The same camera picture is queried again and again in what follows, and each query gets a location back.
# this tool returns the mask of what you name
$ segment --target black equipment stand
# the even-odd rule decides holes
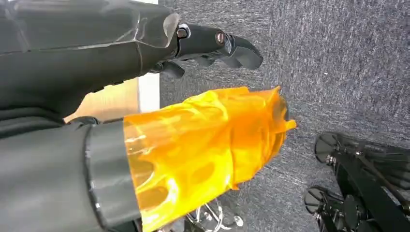
[[[333,168],[341,191],[307,189],[305,207],[320,232],[410,232],[410,202],[400,193],[410,190],[410,150],[327,132],[314,152]]]

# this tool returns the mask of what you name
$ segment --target gray fabric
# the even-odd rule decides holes
[[[161,78],[161,105],[213,88],[281,85],[298,128],[280,155],[240,191],[220,197],[248,232],[315,232],[306,188],[337,190],[313,155],[315,137],[339,131],[410,148],[408,1],[162,0],[184,22],[251,40],[265,61],[255,71],[182,63],[184,78]]]

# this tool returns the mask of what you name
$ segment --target robotic hand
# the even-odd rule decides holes
[[[184,70],[172,60],[195,60],[201,66],[210,66],[220,59],[230,68],[257,69],[263,57],[248,40],[226,34],[220,29],[198,25],[178,25],[177,50],[171,61],[160,62],[150,71],[164,72],[175,78],[184,75]]]
[[[158,229],[251,179],[296,126],[278,88],[245,87],[65,124],[107,85],[147,72],[183,76],[176,60],[261,65],[249,41],[179,24],[161,6],[0,0],[0,30],[1,231],[101,232],[137,218]]]

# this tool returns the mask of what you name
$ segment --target orange plastic cover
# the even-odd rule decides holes
[[[151,232],[250,180],[279,151],[286,102],[279,87],[217,89],[159,111],[124,118],[125,144]]]

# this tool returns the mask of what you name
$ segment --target black wheel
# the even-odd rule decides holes
[[[223,226],[223,210],[218,199],[214,199],[186,214],[186,217],[204,232],[219,231]]]
[[[347,195],[343,202],[343,212],[346,224],[351,229],[356,229],[359,220],[367,218],[367,211],[362,201],[353,195]]]
[[[305,207],[310,214],[315,214],[319,207],[323,204],[327,190],[325,188],[315,186],[308,188],[305,197]]]
[[[327,157],[340,146],[337,134],[327,132],[319,135],[315,142],[315,155],[320,163],[326,163]]]

